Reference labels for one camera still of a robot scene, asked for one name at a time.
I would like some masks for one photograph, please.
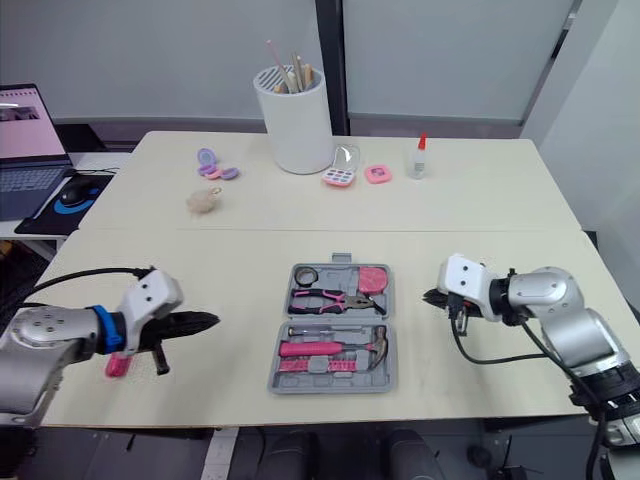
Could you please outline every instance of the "gray tool case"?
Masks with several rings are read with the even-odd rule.
[[[393,278],[389,267],[381,264],[353,264],[351,254],[334,253],[332,260],[332,263],[297,264],[291,270],[284,305],[285,314],[290,320],[286,321],[278,332],[269,375],[268,388],[273,393],[383,393],[393,389],[396,384],[396,341],[388,322],[393,308]],[[309,287],[300,286],[296,282],[295,273],[301,267],[311,267],[317,273],[318,279]],[[332,300],[318,297],[294,299],[293,290],[339,290],[348,296],[361,296],[366,299],[367,297],[358,291],[360,267],[377,267],[386,271],[387,286],[382,293],[370,297],[384,309],[384,313],[373,307],[350,308],[342,313],[290,312],[291,305],[313,308],[333,303]],[[305,284],[315,278],[311,272],[309,273]],[[377,357],[375,351],[367,350],[367,344],[375,341],[376,333],[378,338],[382,337],[379,335],[382,330],[377,329],[378,327],[384,328],[387,352],[374,368],[370,368]],[[296,329],[296,333],[300,330],[307,333],[290,335],[294,333],[291,329]],[[346,347],[348,351],[333,355],[282,357],[280,353],[284,342],[337,342],[362,345],[362,348]]]

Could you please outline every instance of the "mouse pad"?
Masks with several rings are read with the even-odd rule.
[[[25,218],[15,229],[16,233],[70,235],[78,229],[78,224],[91,205],[109,184],[113,175],[75,175],[71,177],[64,188],[47,204],[37,218]],[[60,202],[60,195],[64,190],[73,187],[74,183],[90,180],[91,189],[87,198],[80,204],[65,206]]]

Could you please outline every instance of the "table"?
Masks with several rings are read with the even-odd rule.
[[[125,160],[131,154],[125,152],[90,152],[90,153],[70,153],[69,158],[74,168],[82,170],[103,169],[109,167],[121,167]],[[46,203],[55,197],[62,189],[64,183],[69,179],[63,180],[60,186],[51,193]],[[13,240],[24,243],[31,250],[42,256],[45,260],[51,261],[56,251],[64,243],[66,235],[37,235],[28,233],[16,233],[15,229],[22,223],[22,220],[8,220],[0,222],[0,240]],[[53,249],[46,243],[47,240],[56,242],[56,248]]]
[[[352,252],[354,262],[386,263],[395,278],[390,323],[399,349],[398,385],[386,394],[277,396],[267,379],[290,269]],[[228,426],[583,413],[550,361],[476,366],[456,350],[444,313],[421,301],[440,262],[454,252],[506,273],[555,265],[572,272],[598,310],[640,358],[638,325],[585,234],[543,232],[308,232],[91,230],[74,232],[44,278],[106,266],[162,268],[180,282],[184,309],[222,321],[190,338],[165,342],[171,372],[156,377],[150,354],[124,379],[107,379],[107,359],[71,365],[47,425],[109,427]],[[101,275],[54,286],[34,301],[117,306],[133,279]],[[472,319],[464,340],[481,358],[534,352],[518,328]]]
[[[357,145],[361,166],[340,189],[316,175],[275,164],[262,134],[151,132],[109,184],[81,229],[513,231],[579,230],[580,225],[529,140],[430,139],[427,178],[413,180],[403,162],[412,138],[336,137]],[[198,176],[196,152],[213,148],[233,181]],[[372,185],[366,166],[386,164],[391,182]],[[215,215],[195,217],[192,192],[223,188]]]

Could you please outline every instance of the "hammer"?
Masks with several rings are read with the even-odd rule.
[[[376,368],[387,355],[387,327],[379,326],[374,329],[374,341],[366,344],[341,343],[341,342],[306,342],[280,344],[281,357],[303,357],[308,355],[337,355],[354,350],[369,350],[375,353],[369,370]]]

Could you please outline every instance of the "cable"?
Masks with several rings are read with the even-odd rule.
[[[502,462],[502,470],[507,466],[507,462],[509,461],[509,454],[511,453],[511,443],[513,442],[513,435],[509,435],[509,443],[507,444],[507,451],[504,454],[504,461]]]
[[[598,416],[598,426],[596,427],[596,433],[593,436],[591,442],[591,449],[589,450],[589,456],[587,457],[587,465],[585,467],[585,478],[587,480],[593,480],[593,469],[596,465],[596,459],[598,458],[598,452],[600,451],[600,445],[604,440],[604,433],[607,427],[607,419],[604,410],[600,411]]]
[[[66,275],[62,275],[60,277],[52,278],[51,280],[47,280],[39,285],[36,285],[29,291],[28,293],[18,297],[13,302],[5,305],[0,309],[0,316],[5,314],[10,309],[14,308],[16,305],[22,304],[27,298],[33,295],[40,290],[44,290],[45,288],[49,288],[58,283],[66,282],[68,280],[73,280],[74,278],[80,277],[88,277],[91,275],[101,275],[105,273],[130,273],[134,275],[136,278],[141,279],[147,276],[153,268],[129,268],[129,267],[109,267],[109,268],[94,268],[91,270],[81,270],[79,272],[68,273]]]
[[[119,169],[120,169],[120,167],[100,168],[100,169],[97,169],[97,170],[76,170],[76,173],[79,173],[79,174],[83,175],[83,174],[104,172],[104,173],[111,173],[111,174],[115,175],[117,172],[114,172],[114,170],[119,170]]]
[[[575,373],[573,373],[573,371],[569,367],[567,367],[560,358],[554,355],[542,343],[542,341],[537,337],[537,335],[533,333],[533,331],[529,328],[529,326],[526,323],[522,322],[521,326],[522,328],[524,328],[524,331],[527,333],[527,335],[533,341],[533,343],[535,343],[536,346],[540,349],[540,351],[544,353],[546,357],[549,357],[549,359],[553,363],[555,363],[558,367],[560,367],[560,369],[562,369],[562,371],[571,379],[571,381],[574,383],[574,386],[577,386],[580,390],[582,390],[589,397],[589,400],[594,405],[599,406],[600,400],[595,395],[595,393],[593,393],[593,391],[587,386],[587,384],[584,383],[584,381],[580,377],[578,377]],[[598,457],[598,451],[600,449],[600,445],[602,444],[602,440],[604,439],[606,425],[607,425],[607,422],[605,417],[605,411],[603,409],[600,409],[598,412],[598,426],[596,427],[596,433],[593,436],[591,449],[589,450],[589,456],[587,457],[587,464],[585,466],[585,478],[587,480],[593,480],[593,469],[595,467],[596,459]]]
[[[451,320],[451,331],[453,332],[453,339],[458,346],[458,350],[464,358],[469,360],[471,363],[475,363],[476,365],[497,365],[500,363],[509,363],[509,362],[517,362],[520,360],[532,360],[534,358],[546,358],[546,355],[541,353],[530,353],[527,355],[518,355],[516,357],[504,357],[504,358],[496,358],[493,360],[478,360],[477,358],[473,358],[469,355],[464,347],[462,346],[462,341],[460,340],[460,334],[458,333],[458,329],[456,328],[456,321]]]
[[[40,302],[25,302],[18,305],[18,308],[35,308],[35,307],[49,307],[46,303]]]
[[[267,447],[267,437],[264,434],[264,430],[262,427],[253,427],[253,428],[256,429],[256,431],[260,435],[260,438],[262,439],[262,448],[260,450],[260,456],[258,457],[258,465],[260,465],[262,463],[262,457],[264,457],[265,448]]]

